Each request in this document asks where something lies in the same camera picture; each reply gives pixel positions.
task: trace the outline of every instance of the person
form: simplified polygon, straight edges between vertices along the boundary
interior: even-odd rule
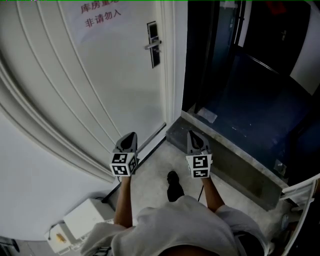
[[[212,179],[202,178],[206,204],[184,195],[175,171],[167,176],[169,202],[142,209],[133,226],[131,177],[122,177],[114,224],[98,223],[82,256],[263,256],[268,243],[258,225],[225,205]]]

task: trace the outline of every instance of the floor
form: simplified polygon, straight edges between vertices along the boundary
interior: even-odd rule
[[[288,134],[309,112],[311,95],[245,54],[235,56],[226,85],[209,95],[203,107],[217,117],[199,119],[282,177],[276,159],[288,165]]]
[[[180,177],[180,184],[184,194],[198,199],[202,183],[200,179],[191,179],[185,154],[167,141],[145,161],[132,177],[131,201],[134,223],[139,211],[145,207],[160,207],[167,202],[167,173],[175,170]],[[265,211],[233,187],[216,176],[211,176],[224,202],[233,208],[243,211],[252,217],[270,240],[278,231],[280,220],[284,213],[290,209],[286,202],[279,202],[271,211]],[[110,198],[116,205],[119,190]],[[206,204],[205,194],[202,193],[200,202]],[[13,256],[55,256],[45,241],[17,241],[20,253],[12,252]],[[79,252],[70,251],[65,256],[78,256]]]

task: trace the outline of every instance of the black cable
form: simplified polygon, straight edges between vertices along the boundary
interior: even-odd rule
[[[202,185],[202,188],[201,188],[201,192],[200,192],[200,195],[199,195],[199,198],[198,198],[198,202],[200,200],[200,197],[201,197],[201,194],[202,194],[202,191],[204,190],[204,186]]]
[[[51,232],[52,228],[53,228],[54,226],[56,226],[56,225],[57,225],[57,224],[54,224],[54,225],[52,225],[52,226],[50,227],[50,229],[49,229],[49,235],[48,235],[48,240],[51,240],[50,232]]]

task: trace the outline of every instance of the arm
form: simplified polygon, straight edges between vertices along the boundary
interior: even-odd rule
[[[215,213],[220,206],[223,206],[225,204],[225,202],[219,195],[219,192],[216,189],[216,186],[214,185],[213,181],[211,180],[211,177],[202,178],[201,180],[203,183],[207,207]]]
[[[115,208],[114,224],[125,228],[132,227],[132,209],[130,193],[131,177],[122,177],[120,194]]]

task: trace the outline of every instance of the white wall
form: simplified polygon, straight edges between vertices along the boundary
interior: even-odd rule
[[[182,101],[185,87],[185,71],[187,57],[187,31],[188,31],[188,2],[174,1],[174,112],[173,120],[181,116]]]
[[[239,42],[238,42],[238,46],[241,46],[241,47],[244,47],[244,44],[245,44],[249,21],[250,21],[251,7],[252,7],[252,2],[246,1],[245,8],[244,8],[243,23],[242,23],[241,33],[239,37]]]
[[[43,150],[0,112],[0,236],[44,240],[66,213],[112,187]]]
[[[308,29],[290,76],[313,95],[320,84],[320,12],[310,10]]]

